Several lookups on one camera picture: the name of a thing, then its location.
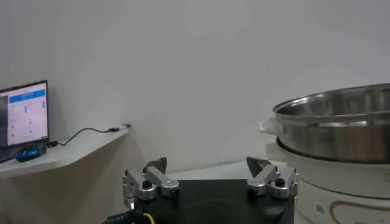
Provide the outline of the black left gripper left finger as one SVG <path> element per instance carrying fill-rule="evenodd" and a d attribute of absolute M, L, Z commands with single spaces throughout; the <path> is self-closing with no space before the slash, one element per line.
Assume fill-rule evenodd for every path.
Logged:
<path fill-rule="evenodd" d="M 166 175 L 166 157 L 149 161 L 142 171 L 127 169 L 122 176 L 123 203 L 129 209 L 137 201 L 149 203 L 158 197 L 177 201 L 180 197 L 180 183 Z"/>

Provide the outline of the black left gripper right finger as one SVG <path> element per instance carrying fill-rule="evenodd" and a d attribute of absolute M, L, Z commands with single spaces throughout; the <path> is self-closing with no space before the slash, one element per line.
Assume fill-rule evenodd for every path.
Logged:
<path fill-rule="evenodd" d="M 247 157 L 246 163 L 252 177 L 247 180 L 247 194 L 256 200 L 266 193 L 277 199 L 296 197 L 299 173 L 295 167 L 279 169 L 266 159 Z"/>

